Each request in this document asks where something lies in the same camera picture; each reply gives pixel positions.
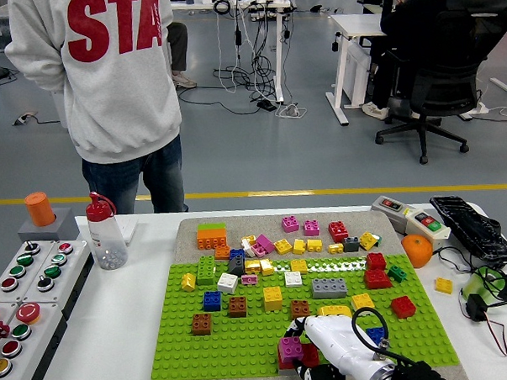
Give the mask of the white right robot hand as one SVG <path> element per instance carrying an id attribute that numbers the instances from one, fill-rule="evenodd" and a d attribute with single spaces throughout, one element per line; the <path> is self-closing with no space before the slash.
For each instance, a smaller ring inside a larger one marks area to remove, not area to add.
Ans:
<path id="1" fill-rule="evenodd" d="M 302 380 L 391 380 L 395 364 L 367 334 L 346 315 L 297 318 L 285 337 L 306 335 L 328 361 L 307 367 L 299 359 L 293 368 Z"/>

